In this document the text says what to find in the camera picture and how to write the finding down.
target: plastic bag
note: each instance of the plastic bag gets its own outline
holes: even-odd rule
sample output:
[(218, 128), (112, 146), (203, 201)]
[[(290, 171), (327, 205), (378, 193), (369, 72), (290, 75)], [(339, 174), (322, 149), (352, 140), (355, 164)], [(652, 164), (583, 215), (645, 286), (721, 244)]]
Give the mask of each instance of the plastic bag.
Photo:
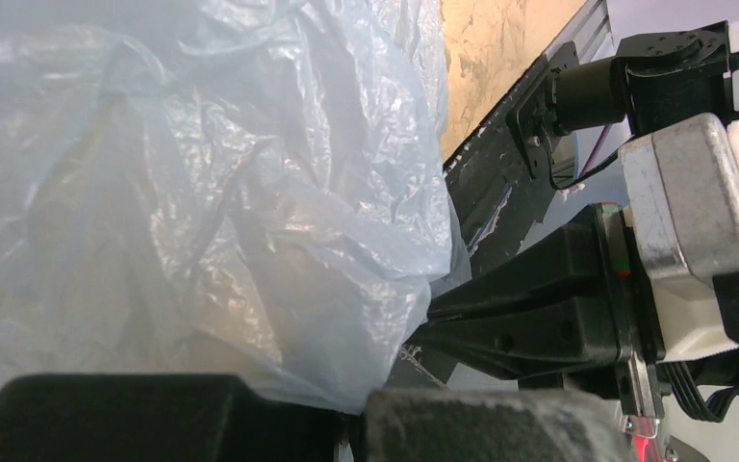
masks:
[(0, 386), (231, 372), (360, 410), (451, 257), (418, 5), (1, 1)]

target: translucent plastic bag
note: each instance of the translucent plastic bag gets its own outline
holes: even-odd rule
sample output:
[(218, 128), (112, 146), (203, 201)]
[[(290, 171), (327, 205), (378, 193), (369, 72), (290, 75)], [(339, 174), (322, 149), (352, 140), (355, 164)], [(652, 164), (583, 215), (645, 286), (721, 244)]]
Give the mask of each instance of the translucent plastic bag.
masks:
[(417, 5), (0, 1), (0, 386), (232, 372), (358, 411), (451, 256)]

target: cable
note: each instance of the cable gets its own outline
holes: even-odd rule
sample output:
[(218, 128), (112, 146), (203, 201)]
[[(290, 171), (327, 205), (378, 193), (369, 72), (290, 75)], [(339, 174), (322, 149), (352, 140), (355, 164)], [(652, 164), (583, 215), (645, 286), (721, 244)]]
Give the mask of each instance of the cable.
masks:
[(593, 165), (594, 161), (597, 159), (597, 156), (599, 155), (599, 151), (601, 151), (601, 147), (604, 144), (604, 141), (607, 140), (607, 135), (610, 134), (610, 129), (613, 127), (613, 125), (605, 125), (604, 128), (601, 129), (601, 133), (599, 133), (599, 137), (597, 138), (597, 143), (594, 144), (594, 148), (591, 149), (591, 154), (588, 156), (588, 160), (585, 161), (585, 165), (582, 167), (582, 170), (579, 172), (579, 174), (583, 174), (591, 169), (591, 166)]
[(739, 397), (739, 385), (736, 385), (719, 390), (704, 401), (685, 363), (665, 363), (661, 365), (661, 370), (673, 387), (673, 395), (678, 406), (690, 419), (722, 422), (729, 406)]
[(601, 161), (596, 167), (593, 167), (590, 170), (576, 177), (576, 179), (573, 180), (570, 185), (560, 187), (559, 185), (556, 184), (556, 180), (553, 179), (553, 150), (551, 149), (551, 146), (550, 146), (550, 136), (548, 135), (548, 131), (546, 130), (546, 128), (542, 125), (540, 125), (540, 134), (542, 135), (542, 137), (540, 137), (540, 142), (542, 143), (543, 148), (546, 151), (546, 155), (548, 156), (548, 180), (550, 181), (551, 187), (557, 191), (564, 191), (564, 190), (573, 188), (579, 183), (582, 183), (588, 178), (591, 178), (597, 173), (610, 167), (611, 164), (613, 164), (614, 162), (616, 162), (617, 159), (619, 159), (619, 149), (616, 149), (609, 156), (607, 156), (603, 161)]

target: black wire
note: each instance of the black wire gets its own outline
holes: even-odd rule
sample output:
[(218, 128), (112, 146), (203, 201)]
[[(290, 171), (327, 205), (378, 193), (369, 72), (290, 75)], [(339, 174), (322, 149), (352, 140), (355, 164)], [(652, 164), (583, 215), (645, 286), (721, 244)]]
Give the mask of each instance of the black wire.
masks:
[(542, 137), (540, 138), (540, 142), (542, 143), (543, 149), (546, 151), (546, 155), (548, 156), (548, 180), (550, 181), (550, 186), (557, 191), (564, 191), (566, 189), (573, 188), (579, 183), (582, 183), (588, 178), (591, 178), (597, 173), (610, 167), (611, 164), (613, 164), (614, 162), (616, 162), (617, 159), (619, 159), (619, 149), (616, 149), (615, 151), (610, 153), (610, 155), (608, 155), (598, 165), (596, 165), (590, 170), (579, 175), (575, 180), (571, 182), (571, 184), (566, 185), (566, 186), (559, 186), (556, 184), (556, 180), (554, 180), (553, 178), (553, 150), (551, 149), (551, 146), (550, 146), (550, 136), (548, 135), (548, 131), (546, 130), (546, 128), (542, 125), (540, 126), (540, 132), (542, 134)]
[(678, 406), (690, 419), (722, 422), (729, 406), (739, 398), (739, 385), (736, 385), (719, 390), (704, 401), (689, 368), (683, 362), (662, 364), (661, 371), (673, 387), (673, 395)]

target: table surface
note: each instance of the table surface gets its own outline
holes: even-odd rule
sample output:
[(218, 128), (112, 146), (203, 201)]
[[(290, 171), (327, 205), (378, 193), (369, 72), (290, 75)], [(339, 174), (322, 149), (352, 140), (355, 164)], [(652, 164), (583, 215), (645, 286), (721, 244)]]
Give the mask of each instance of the table surface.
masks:
[(448, 72), (446, 160), (585, 0), (441, 0)]

